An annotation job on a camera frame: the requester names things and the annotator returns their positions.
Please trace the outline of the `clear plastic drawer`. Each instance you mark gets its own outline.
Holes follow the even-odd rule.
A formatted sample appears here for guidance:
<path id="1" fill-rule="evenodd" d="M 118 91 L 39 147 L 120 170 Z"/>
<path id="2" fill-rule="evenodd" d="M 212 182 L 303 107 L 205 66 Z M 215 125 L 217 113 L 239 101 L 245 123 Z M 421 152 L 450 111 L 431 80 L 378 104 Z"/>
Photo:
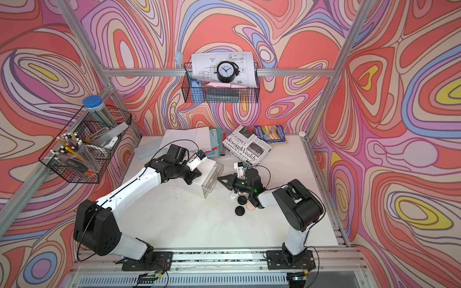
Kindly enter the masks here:
<path id="1" fill-rule="evenodd" d="M 214 169 L 212 173 L 211 179 L 208 181 L 208 183 L 205 186 L 202 186 L 202 192 L 203 192 L 205 199 L 215 188 L 217 184 L 217 179 L 218 177 L 221 176 L 222 172 L 223 172 L 223 164 L 216 162 L 216 168 Z"/>

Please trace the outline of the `black earphone case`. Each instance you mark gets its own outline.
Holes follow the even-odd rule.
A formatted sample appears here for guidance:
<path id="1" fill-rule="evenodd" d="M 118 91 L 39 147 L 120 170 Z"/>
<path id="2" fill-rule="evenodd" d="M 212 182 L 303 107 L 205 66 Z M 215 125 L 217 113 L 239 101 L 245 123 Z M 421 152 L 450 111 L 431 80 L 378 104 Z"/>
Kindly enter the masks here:
<path id="1" fill-rule="evenodd" d="M 245 214 L 245 208 L 243 206 L 238 206 L 235 208 L 235 214 L 237 216 L 243 216 Z"/>
<path id="2" fill-rule="evenodd" d="M 246 198 L 246 196 L 239 196 L 237 198 L 237 201 L 238 201 L 239 205 L 245 205 L 247 203 L 248 199 Z"/>

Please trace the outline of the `white drawer cabinet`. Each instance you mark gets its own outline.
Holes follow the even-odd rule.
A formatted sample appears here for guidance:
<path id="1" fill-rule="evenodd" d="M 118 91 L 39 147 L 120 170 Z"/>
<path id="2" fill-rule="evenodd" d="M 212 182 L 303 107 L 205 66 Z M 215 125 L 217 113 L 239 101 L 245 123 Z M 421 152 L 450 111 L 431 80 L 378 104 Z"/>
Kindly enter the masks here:
<path id="1" fill-rule="evenodd" d="M 205 186 L 211 179 L 212 173 L 216 168 L 216 162 L 214 160 L 208 159 L 207 157 L 204 157 L 200 160 L 200 163 L 194 160 L 193 164 L 197 164 L 196 170 L 201 173 L 201 176 L 195 178 L 192 184 L 196 186 Z"/>

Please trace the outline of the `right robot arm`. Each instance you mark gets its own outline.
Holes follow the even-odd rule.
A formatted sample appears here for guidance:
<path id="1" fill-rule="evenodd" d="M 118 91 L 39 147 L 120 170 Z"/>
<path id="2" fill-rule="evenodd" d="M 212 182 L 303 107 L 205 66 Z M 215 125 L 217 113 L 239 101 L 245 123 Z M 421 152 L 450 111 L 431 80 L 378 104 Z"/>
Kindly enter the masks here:
<path id="1" fill-rule="evenodd" d="M 247 194 L 247 203 L 258 209 L 277 206 L 289 223 L 288 236 L 279 250 L 264 253 L 269 270 L 301 270 L 308 273 L 316 268 L 312 250 L 306 247 L 311 228 L 325 215 L 323 203 L 299 180 L 274 189 L 263 186 L 259 172 L 254 168 L 244 171 L 244 178 L 236 173 L 218 177 L 218 182 L 235 194 Z"/>

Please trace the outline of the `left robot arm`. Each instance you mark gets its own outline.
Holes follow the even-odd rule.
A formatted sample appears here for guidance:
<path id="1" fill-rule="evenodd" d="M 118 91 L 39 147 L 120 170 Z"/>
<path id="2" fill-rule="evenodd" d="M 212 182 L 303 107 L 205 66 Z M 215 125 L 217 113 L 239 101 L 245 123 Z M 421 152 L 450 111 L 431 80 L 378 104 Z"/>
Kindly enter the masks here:
<path id="1" fill-rule="evenodd" d="M 118 220 L 153 188 L 176 179 L 191 185 L 199 178 L 202 172 L 198 167 L 207 160 L 205 152 L 199 150 L 191 159 L 185 159 L 187 153 L 187 149 L 171 143 L 166 154 L 153 157 L 125 184 L 95 201 L 87 199 L 79 204 L 73 233 L 78 248 L 84 246 L 98 256 L 113 254 L 138 262 L 153 262 L 153 247 L 122 233 Z"/>

